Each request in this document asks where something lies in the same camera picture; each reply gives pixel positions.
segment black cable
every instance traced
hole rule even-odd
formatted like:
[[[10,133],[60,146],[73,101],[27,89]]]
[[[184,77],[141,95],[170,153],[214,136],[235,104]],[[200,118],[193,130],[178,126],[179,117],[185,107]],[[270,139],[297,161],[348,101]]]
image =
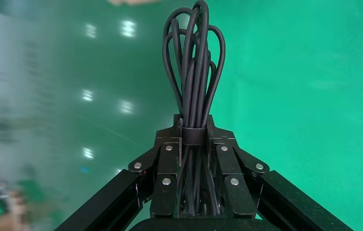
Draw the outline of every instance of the black cable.
[[[185,29],[179,28],[176,18],[183,13],[190,16]],[[208,50],[207,36],[209,31],[215,33],[220,43],[218,66],[211,61],[211,52]],[[184,44],[181,44],[181,35],[184,35]],[[177,84],[170,60],[169,42],[171,40],[173,40],[180,86]],[[224,61],[224,37],[218,28],[209,25],[209,10],[205,1],[199,0],[194,4],[193,9],[180,8],[170,15],[164,25],[163,63],[176,97],[180,115],[183,118],[183,127],[205,128],[207,126],[208,114],[221,77]],[[211,77],[207,89],[210,69]],[[212,208],[212,215],[219,214],[215,187],[208,166],[210,158],[208,154],[205,154],[205,148],[183,146],[183,159],[177,175],[177,215],[179,217],[181,213],[195,216],[201,210],[201,203],[204,203],[205,200],[208,200],[207,204]],[[203,209],[203,216],[206,213],[205,210],[210,212],[209,209]]]

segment cable bundle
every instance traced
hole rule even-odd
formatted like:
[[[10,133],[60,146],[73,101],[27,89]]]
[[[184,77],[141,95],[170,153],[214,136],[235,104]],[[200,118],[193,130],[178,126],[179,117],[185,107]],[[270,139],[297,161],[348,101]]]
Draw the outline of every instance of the cable bundle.
[[[179,28],[176,19],[183,13],[190,16],[186,29]],[[220,43],[218,66],[211,61],[207,42],[208,31],[212,31]],[[181,35],[184,35],[183,48],[180,42]],[[173,40],[180,86],[177,84],[169,57],[170,40]],[[205,128],[207,126],[207,117],[224,61],[224,36],[217,27],[209,25],[208,6],[203,0],[197,1],[192,9],[180,8],[170,15],[164,26],[163,62],[183,118],[183,127]],[[210,68],[211,78],[207,89]],[[208,164],[210,157],[205,152],[205,147],[184,145],[182,153],[182,163],[177,175],[178,217],[182,213],[192,216],[219,214],[213,177]]]

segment bolt head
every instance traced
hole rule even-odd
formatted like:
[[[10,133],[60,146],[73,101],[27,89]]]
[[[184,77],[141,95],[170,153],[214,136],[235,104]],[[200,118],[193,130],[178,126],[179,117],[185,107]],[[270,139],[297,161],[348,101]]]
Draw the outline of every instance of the bolt head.
[[[263,169],[263,165],[261,165],[261,164],[256,164],[256,166],[255,166],[257,169],[259,169],[259,170],[262,170]]]
[[[239,185],[239,180],[236,179],[236,178],[232,178],[231,179],[231,184],[233,184],[233,185]]]
[[[162,181],[162,183],[163,183],[164,185],[169,185],[169,184],[171,183],[171,180],[170,180],[170,179],[168,179],[168,178],[164,178],[164,179],[163,179],[163,181]]]
[[[135,167],[135,169],[139,169],[139,168],[142,167],[142,163],[141,162],[136,162],[133,167]]]

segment green epoxy floor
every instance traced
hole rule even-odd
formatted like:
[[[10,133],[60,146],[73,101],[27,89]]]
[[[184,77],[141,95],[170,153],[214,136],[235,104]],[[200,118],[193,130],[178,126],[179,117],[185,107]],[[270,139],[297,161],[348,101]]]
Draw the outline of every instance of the green epoxy floor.
[[[29,194],[34,230],[48,231],[171,125],[163,25],[194,1],[29,2],[0,7],[0,177]],[[226,41],[216,125],[363,231],[363,1],[208,4]]]

